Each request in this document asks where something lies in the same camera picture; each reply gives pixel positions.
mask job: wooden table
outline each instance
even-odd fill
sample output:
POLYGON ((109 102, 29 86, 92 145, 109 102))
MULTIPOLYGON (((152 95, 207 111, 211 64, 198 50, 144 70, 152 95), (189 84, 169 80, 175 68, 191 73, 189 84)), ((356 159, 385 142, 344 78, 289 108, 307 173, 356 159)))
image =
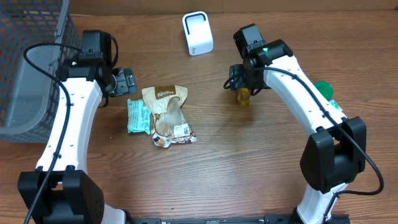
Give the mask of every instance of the wooden table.
MULTIPOLYGON (((181 18, 73 17, 79 31, 117 38, 118 65, 134 69, 139 88, 96 112, 88 172, 107 204, 134 217, 203 218, 291 213, 300 203, 307 139, 292 113, 272 90, 240 108, 222 88, 229 66, 241 63, 232 36, 254 22, 263 38, 283 39, 312 82, 330 82, 346 115, 367 125, 366 150, 386 188, 373 197, 344 195, 334 212, 349 213, 353 223, 397 222, 397 11, 211 14, 214 51, 196 57, 188 55, 181 18), (145 134, 127 134, 126 100, 154 85, 188 88, 182 111, 198 142, 163 150, 145 134)), ((0 223, 22 223, 19 172, 34 169, 44 146, 0 142, 0 223)), ((349 189, 377 185, 367 165, 349 189)))

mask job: gray basket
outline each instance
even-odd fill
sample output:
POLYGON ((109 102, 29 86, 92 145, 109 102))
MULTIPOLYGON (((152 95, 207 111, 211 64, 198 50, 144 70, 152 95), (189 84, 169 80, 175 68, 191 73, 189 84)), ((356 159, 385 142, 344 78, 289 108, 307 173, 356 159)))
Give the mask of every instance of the gray basket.
MULTIPOLYGON (((58 106, 58 85, 31 67, 23 51, 41 42, 81 46, 69 0, 0 0, 0 20, 0 139, 47 142, 58 106)), ((58 76, 58 65, 75 53, 43 46, 30 50, 28 57, 58 76)))

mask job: barcode label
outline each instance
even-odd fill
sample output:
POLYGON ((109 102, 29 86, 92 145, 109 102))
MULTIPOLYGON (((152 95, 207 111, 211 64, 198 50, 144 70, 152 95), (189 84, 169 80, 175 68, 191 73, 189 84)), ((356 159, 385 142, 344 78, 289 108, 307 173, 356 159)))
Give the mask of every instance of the barcode label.
POLYGON ((185 136, 188 136, 189 134, 190 133, 189 133, 188 124, 174 126, 174 137, 175 138, 185 137, 185 136))

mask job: green lid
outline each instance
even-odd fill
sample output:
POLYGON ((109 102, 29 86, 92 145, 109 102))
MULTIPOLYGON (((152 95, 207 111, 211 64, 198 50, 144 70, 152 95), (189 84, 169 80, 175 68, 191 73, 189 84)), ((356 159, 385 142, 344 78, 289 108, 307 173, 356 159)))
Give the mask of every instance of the green lid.
POLYGON ((319 81, 315 84, 315 87, 323 97, 325 97, 328 101, 331 100, 331 97, 333 96, 333 88, 331 87, 331 84, 325 81, 319 81))

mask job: teal packet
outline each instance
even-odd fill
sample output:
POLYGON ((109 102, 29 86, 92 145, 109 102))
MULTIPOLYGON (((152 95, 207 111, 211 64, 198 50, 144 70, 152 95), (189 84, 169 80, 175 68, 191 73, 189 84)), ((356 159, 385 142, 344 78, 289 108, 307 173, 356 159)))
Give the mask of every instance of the teal packet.
POLYGON ((129 133, 146 132, 150 134, 150 110, 144 100, 127 100, 127 131, 129 133))

